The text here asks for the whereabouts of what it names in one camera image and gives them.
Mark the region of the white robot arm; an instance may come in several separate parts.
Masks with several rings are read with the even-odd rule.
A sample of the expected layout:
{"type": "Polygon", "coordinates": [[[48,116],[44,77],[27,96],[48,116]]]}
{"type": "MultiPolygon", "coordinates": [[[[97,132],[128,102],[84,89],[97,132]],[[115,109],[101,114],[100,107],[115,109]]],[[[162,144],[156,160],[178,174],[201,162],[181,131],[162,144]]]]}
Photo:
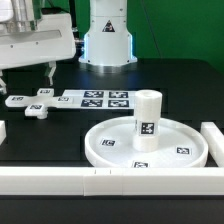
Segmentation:
{"type": "MultiPolygon", "coordinates": [[[[76,53],[71,15],[44,14],[43,0],[0,0],[0,91],[5,69],[56,62],[76,53]]],[[[127,0],[90,0],[90,29],[84,36],[81,63],[102,72],[135,63],[127,27],[127,0]]]]}

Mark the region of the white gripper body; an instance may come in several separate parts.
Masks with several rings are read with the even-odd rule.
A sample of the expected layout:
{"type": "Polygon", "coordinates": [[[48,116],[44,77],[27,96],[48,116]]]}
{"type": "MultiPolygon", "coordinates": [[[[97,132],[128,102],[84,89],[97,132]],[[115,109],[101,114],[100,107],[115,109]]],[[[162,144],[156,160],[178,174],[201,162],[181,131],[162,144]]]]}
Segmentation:
{"type": "Polygon", "coordinates": [[[69,14],[43,15],[30,32],[9,33],[0,23],[0,70],[69,59],[75,52],[69,14]]]}

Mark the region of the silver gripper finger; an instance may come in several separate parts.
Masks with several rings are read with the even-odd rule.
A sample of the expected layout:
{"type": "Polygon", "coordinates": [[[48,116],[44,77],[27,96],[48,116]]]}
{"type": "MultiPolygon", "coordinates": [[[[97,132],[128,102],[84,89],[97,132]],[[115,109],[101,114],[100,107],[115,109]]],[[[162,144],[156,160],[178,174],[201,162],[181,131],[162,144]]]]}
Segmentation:
{"type": "Polygon", "coordinates": [[[45,76],[48,78],[50,86],[53,85],[53,75],[56,71],[56,67],[57,65],[55,61],[51,61],[47,64],[45,76]]]}
{"type": "Polygon", "coordinates": [[[2,78],[0,77],[0,92],[2,94],[6,94],[7,90],[6,90],[6,84],[5,82],[2,80],[2,78]]]}

